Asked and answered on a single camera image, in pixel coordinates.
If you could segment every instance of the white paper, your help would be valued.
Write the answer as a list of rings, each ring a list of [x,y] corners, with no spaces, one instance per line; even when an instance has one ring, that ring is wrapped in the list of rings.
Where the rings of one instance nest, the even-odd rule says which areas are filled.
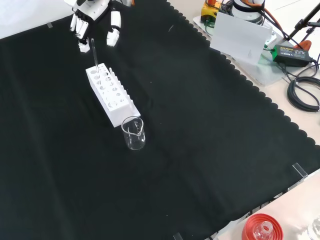
[[[210,47],[255,65],[272,29],[219,12]]]

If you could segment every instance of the yellow device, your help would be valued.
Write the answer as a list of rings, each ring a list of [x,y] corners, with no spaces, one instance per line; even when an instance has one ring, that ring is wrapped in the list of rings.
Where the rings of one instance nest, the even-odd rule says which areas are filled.
[[[201,9],[201,22],[212,25],[216,22],[221,3],[216,0],[206,0]]]

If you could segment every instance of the green power adapter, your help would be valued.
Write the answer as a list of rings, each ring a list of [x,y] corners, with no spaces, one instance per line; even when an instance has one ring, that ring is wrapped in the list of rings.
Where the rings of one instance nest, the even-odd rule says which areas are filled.
[[[308,51],[291,46],[275,45],[271,55],[274,62],[285,64],[287,67],[305,67],[312,62]]]

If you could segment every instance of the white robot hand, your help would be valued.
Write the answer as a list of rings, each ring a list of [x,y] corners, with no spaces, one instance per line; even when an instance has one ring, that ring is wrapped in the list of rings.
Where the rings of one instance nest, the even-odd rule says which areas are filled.
[[[121,15],[114,7],[111,0],[64,0],[75,11],[72,17],[70,31],[78,40],[81,52],[90,50],[88,34],[90,28],[99,20],[104,13],[111,11],[111,30],[106,37],[106,44],[114,47],[119,39],[121,28]],[[125,1],[125,5],[131,5],[131,1]]]

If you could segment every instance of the test tube rack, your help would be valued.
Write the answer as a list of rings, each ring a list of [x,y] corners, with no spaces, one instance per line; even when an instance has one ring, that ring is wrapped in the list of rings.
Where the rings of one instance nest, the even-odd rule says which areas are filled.
[[[101,63],[98,65],[98,71],[95,66],[85,71],[96,97],[114,128],[120,126],[128,117],[140,117],[134,102],[111,68],[107,69],[105,64]]]

